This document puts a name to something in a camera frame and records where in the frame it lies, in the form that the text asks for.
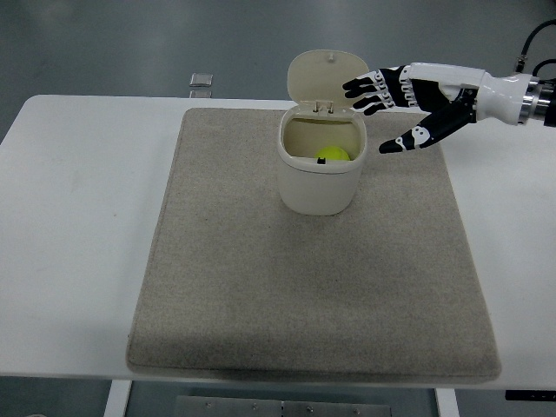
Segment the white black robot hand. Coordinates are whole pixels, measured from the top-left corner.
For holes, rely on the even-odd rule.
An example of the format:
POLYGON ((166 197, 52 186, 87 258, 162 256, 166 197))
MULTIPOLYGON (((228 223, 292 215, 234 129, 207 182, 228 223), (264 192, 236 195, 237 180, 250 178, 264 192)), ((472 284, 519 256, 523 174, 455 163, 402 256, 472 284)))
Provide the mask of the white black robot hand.
POLYGON ((416 126, 380 145, 382 154, 424 149, 470 123, 495 118, 516 125, 533 77, 494 77, 483 69, 410 63, 370 71, 344 83, 353 109, 366 116, 392 108, 428 113, 416 126))

